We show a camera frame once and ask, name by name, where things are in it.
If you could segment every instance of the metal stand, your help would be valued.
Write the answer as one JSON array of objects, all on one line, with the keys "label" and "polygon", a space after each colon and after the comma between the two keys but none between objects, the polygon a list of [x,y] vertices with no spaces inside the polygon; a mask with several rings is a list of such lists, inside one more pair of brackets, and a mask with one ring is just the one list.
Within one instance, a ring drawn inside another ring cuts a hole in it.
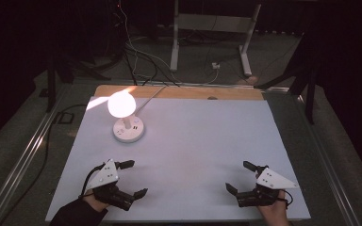
[{"label": "metal stand", "polygon": [[170,70],[172,72],[177,71],[178,65],[178,29],[194,29],[246,33],[246,41],[239,47],[239,54],[243,66],[243,74],[246,76],[252,75],[251,66],[249,65],[247,56],[247,50],[255,30],[255,23],[261,7],[260,4],[255,5],[255,10],[251,18],[244,18],[183,14],[178,12],[178,0],[174,1],[173,51],[170,63]]}]

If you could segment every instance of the gray floor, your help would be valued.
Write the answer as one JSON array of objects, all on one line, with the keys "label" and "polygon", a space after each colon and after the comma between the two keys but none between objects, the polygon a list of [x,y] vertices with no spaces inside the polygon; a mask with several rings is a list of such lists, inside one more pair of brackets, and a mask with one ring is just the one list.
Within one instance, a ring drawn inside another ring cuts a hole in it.
[{"label": "gray floor", "polygon": [[[227,34],[210,35],[227,37]],[[233,36],[230,40],[213,45],[182,46],[178,72],[174,74],[170,74],[160,60],[155,57],[154,59],[168,78],[181,86],[192,84],[194,86],[203,84],[206,86],[251,86],[264,83],[281,74],[299,39],[286,35],[258,36],[254,34],[248,52],[254,76],[250,79],[241,73],[237,47],[243,41],[243,36]],[[171,38],[160,38],[157,41],[134,38],[132,46],[170,64]],[[133,54],[129,55],[129,58],[135,59]],[[211,62],[220,62],[221,67],[217,78],[210,69]],[[58,83],[58,105],[55,111],[72,105],[86,104],[96,87],[103,84],[82,72],[75,73],[77,77],[73,84]],[[102,74],[112,78],[106,84],[132,84],[130,72],[124,60]],[[140,56],[135,74],[140,81],[143,81],[155,74],[155,68]],[[47,100],[38,96],[41,89],[46,87],[46,73],[36,77],[35,82],[36,91],[0,131],[0,188],[3,187],[22,153],[32,149],[32,147],[27,148],[27,145],[34,144],[36,139],[33,136],[39,126],[49,121],[50,115],[45,113]],[[161,85],[161,82],[173,84],[165,76],[159,74],[152,82],[147,82],[146,86]],[[306,122],[302,114],[300,97],[285,93],[292,82],[293,78],[280,83],[277,87],[281,89],[274,88],[266,91],[264,96],[269,102],[312,216],[312,219],[296,221],[293,224],[362,225],[362,164],[354,147],[320,87],[316,87],[313,112],[315,125]],[[74,113],[72,124],[52,126],[45,169],[37,183],[9,213],[3,225],[47,225],[44,218],[72,148],[84,110],[83,106],[73,107],[69,110]],[[12,197],[7,203],[8,208],[0,211],[0,217],[6,215],[9,208],[16,203],[37,176],[45,157],[46,144],[47,136],[41,146],[29,155],[29,165],[26,164],[27,171],[16,181],[18,184],[14,183],[17,188],[13,194],[10,194]],[[74,193],[78,194],[80,191],[81,187]],[[227,225],[244,225],[244,223]],[[252,222],[251,225],[264,224]]]}]

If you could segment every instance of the lamp shade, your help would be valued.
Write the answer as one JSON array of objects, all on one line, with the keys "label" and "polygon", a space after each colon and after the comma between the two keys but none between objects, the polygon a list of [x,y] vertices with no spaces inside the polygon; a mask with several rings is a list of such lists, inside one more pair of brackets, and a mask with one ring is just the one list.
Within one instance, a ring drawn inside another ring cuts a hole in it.
[{"label": "lamp shade", "polygon": [[113,93],[107,101],[110,114],[116,118],[125,118],[134,113],[137,104],[134,97],[126,90]]}]

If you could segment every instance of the table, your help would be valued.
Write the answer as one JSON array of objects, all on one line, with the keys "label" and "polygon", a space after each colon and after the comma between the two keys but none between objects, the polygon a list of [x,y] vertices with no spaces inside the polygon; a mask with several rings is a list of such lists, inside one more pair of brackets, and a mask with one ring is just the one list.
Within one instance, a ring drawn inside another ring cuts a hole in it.
[{"label": "table", "polygon": [[[136,161],[132,169],[119,170],[119,189],[130,194],[149,189],[128,212],[109,207],[104,218],[109,222],[261,219],[255,207],[239,208],[225,189],[225,183],[240,191],[255,187],[255,174],[242,166],[244,160],[269,165],[297,182],[272,113],[257,89],[165,88],[139,114],[147,128],[144,136],[124,144],[111,133],[116,119],[105,103],[109,94],[125,88],[101,86],[90,99],[47,221],[76,199],[88,172],[109,158]],[[141,105],[158,89],[136,87],[131,93]],[[302,191],[289,192],[294,202],[288,218],[310,218]]]}]

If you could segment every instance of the cable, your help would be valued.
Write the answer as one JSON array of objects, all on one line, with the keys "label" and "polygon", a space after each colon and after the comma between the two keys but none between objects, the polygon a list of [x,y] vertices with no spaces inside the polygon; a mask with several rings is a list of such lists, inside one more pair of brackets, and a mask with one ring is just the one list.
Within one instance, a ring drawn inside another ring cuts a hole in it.
[{"label": "cable", "polygon": [[272,62],[270,62],[270,63],[266,66],[266,68],[264,68],[264,69],[260,72],[259,77],[261,77],[261,75],[263,74],[263,72],[266,71],[273,63],[275,63],[277,60],[283,58],[287,53],[289,53],[289,51],[292,49],[292,47],[295,46],[295,45],[299,42],[299,40],[300,40],[300,39],[297,39],[295,42],[293,42],[293,44],[289,46],[289,48],[286,50],[286,52],[285,52],[283,55],[277,57],[277,58],[274,59]]},{"label": "cable", "polygon": [[137,114],[140,112],[140,110],[146,106],[146,104],[148,104],[148,102],[150,102],[152,100],[152,98],[156,97],[156,95],[158,95],[163,89],[165,89],[166,87],[162,87],[160,88],[158,91],[156,91],[148,100],[146,100],[140,107],[138,107],[138,109],[134,112],[134,115],[137,116]]},{"label": "cable", "polygon": [[175,81],[177,81],[177,82],[180,82],[179,80],[177,80],[177,79],[174,77],[173,73],[172,73],[171,70],[170,70],[170,66],[169,66],[163,59],[161,59],[161,58],[158,57],[158,56],[154,56],[154,55],[151,55],[151,54],[142,52],[142,51],[140,51],[140,50],[137,50],[137,49],[133,46],[132,40],[130,39],[130,36],[129,36],[129,33],[128,33],[128,28],[127,28],[128,18],[127,18],[127,15],[124,13],[124,11],[123,11],[123,9],[122,9],[122,1],[121,1],[121,0],[119,0],[119,8],[120,8],[120,11],[122,12],[122,14],[123,14],[123,16],[124,16],[124,18],[125,18],[125,32],[126,32],[126,34],[127,34],[128,41],[129,41],[129,44],[126,43],[126,45],[128,45],[132,50],[134,50],[134,56],[136,57],[136,60],[135,60],[135,63],[134,63],[134,69],[133,69],[132,73],[135,75],[135,70],[136,70],[136,68],[137,68],[137,62],[138,62],[138,53],[140,53],[140,54],[144,54],[144,55],[147,55],[147,56],[149,56],[149,57],[154,57],[154,58],[160,60],[160,61],[161,61],[162,63],[164,63],[164,65],[166,65],[166,67],[169,69],[170,74],[172,75],[173,79],[174,79]]},{"label": "cable", "polygon": [[36,176],[35,179],[32,181],[32,183],[28,186],[28,188],[25,190],[25,192],[22,194],[22,196],[20,196],[20,198],[10,207],[10,209],[8,210],[8,212],[2,217],[2,219],[0,220],[0,226],[8,219],[8,216],[10,216],[11,212],[12,212],[12,211],[17,207],[17,205],[22,201],[22,199],[25,197],[25,195],[28,193],[28,191],[31,190],[31,188],[34,186],[34,184],[37,183],[38,179],[40,179],[40,176],[41,176],[43,170],[45,169],[46,163],[47,163],[47,161],[48,161],[49,140],[50,140],[50,136],[51,136],[52,126],[57,122],[59,116],[61,116],[62,114],[66,113],[66,111],[69,110],[70,108],[77,107],[77,106],[86,106],[86,105],[71,105],[71,106],[69,106],[69,107],[66,107],[65,109],[59,111],[59,112],[56,114],[56,116],[54,117],[54,119],[51,121],[51,123],[49,124],[49,128],[48,128],[47,134],[46,134],[45,154],[44,154],[42,166],[41,166],[40,170],[38,171],[37,176]]}]

